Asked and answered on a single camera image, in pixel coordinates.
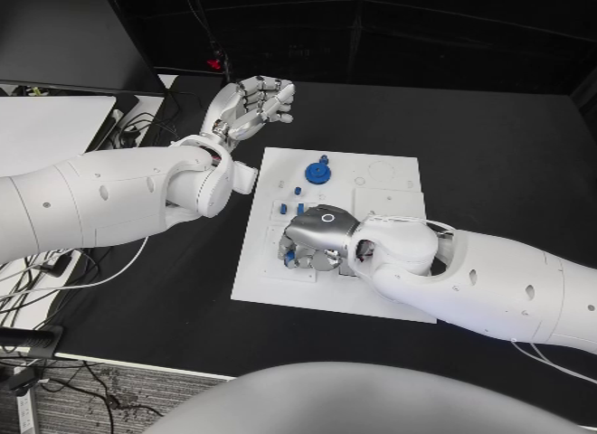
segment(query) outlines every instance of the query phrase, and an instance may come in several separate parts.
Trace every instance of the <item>computer monitor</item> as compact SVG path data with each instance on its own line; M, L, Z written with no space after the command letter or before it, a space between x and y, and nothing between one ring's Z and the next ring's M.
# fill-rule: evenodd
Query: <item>computer monitor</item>
M164 95L116 9L108 0L0 0L0 83Z

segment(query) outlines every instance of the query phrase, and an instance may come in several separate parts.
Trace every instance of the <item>black table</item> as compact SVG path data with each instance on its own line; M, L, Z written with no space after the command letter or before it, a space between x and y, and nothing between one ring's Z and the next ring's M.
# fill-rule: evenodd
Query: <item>black table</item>
M173 89L207 107L219 81L180 78ZM184 136L203 111L194 95L176 98ZM565 96L297 83L291 113L290 125L268 125L239 144L236 160L259 167L266 146L414 156L429 219L597 268L597 147ZM235 193L217 217L151 237L127 275L80 292L62 311L60 353L232 376L285 363L379 363L477 384L597 426L597 386L509 342L441 322L232 301L251 200ZM105 275L138 247L112 250ZM543 352L597 378L597 355Z

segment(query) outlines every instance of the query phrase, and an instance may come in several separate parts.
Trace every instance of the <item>floor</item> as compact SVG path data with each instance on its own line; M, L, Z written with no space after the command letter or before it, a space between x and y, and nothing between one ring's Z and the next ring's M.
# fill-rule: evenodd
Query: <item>floor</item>
M70 385L101 395L102 385L92 378L88 369L63 368L79 366L77 362L59 362L46 369L44 379L60 381L75 376ZM141 369L124 368L109 364L90 367L108 392L114 394L119 405L131 407L145 405L165 414L193 395L207 390L222 380L190 375L161 373ZM50 382L44 387L57 390L60 385ZM62 389L50 393L43 387L34 387L37 402L37 420L41 434L108 434L109 419L102 400L83 392ZM114 410L115 434L137 434L152 425L158 416L147 409ZM18 407L15 396L0 383L0 434L18 434Z

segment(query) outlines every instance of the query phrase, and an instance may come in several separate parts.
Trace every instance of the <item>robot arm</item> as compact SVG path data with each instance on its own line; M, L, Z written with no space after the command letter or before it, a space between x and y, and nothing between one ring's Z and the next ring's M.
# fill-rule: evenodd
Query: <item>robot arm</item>
M232 160L229 150L266 121L291 121L294 93L285 80L265 78L261 92L259 82L226 85L200 136L170 147L92 152L0 177L0 264L47 250L135 241L180 222L213 217L232 191L251 193L256 170ZM226 90L235 91L229 99ZM245 108L248 101L255 107ZM207 129L212 119L220 129Z
M346 261L382 297L473 332L597 354L597 269L442 226L376 215L359 223L320 205L291 220L278 255L288 268L321 271ZM445 271L431 276L434 259Z

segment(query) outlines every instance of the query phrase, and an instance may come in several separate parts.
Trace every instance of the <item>black wall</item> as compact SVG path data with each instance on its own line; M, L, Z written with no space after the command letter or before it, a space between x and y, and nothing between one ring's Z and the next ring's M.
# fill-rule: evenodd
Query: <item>black wall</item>
M186 0L118 3L154 65L207 70ZM242 78L565 94L597 64L597 0L202 3Z

